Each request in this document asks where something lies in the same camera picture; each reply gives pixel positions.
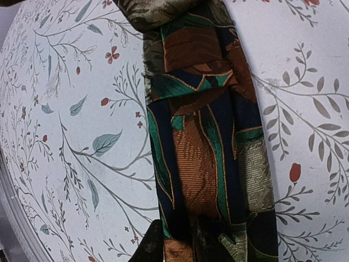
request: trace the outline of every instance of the floral pattern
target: floral pattern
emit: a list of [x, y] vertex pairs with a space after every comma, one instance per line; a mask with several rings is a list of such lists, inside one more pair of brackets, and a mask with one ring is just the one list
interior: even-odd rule
[[128, 261], [159, 216], [142, 36], [112, 1], [28, 0], [0, 61], [1, 148], [47, 261]]
[[[341, 68], [349, 66], [348, 45], [347, 36], [338, 35], [328, 21], [335, 16], [348, 30], [348, 4], [225, 2], [243, 39], [274, 167], [279, 259], [344, 261], [349, 244], [349, 79]], [[253, 19], [246, 10], [254, 10]], [[335, 46], [329, 46], [329, 39]]]

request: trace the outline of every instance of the red berry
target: red berry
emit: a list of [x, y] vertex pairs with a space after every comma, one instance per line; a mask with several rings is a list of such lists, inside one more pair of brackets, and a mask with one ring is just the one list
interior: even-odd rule
[[293, 163], [290, 170], [290, 180], [296, 183], [300, 178], [300, 164]]
[[109, 103], [109, 98], [104, 98], [101, 102], [100, 102], [100, 105], [101, 106], [105, 106]]

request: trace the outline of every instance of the red flower bud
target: red flower bud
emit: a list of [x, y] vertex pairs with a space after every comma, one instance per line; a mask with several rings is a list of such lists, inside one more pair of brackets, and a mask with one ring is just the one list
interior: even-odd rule
[[300, 164], [293, 163], [290, 170], [290, 180], [296, 183], [300, 178]]
[[101, 106], [105, 106], [109, 103], [109, 98], [104, 98], [101, 102], [100, 102], [100, 105]]

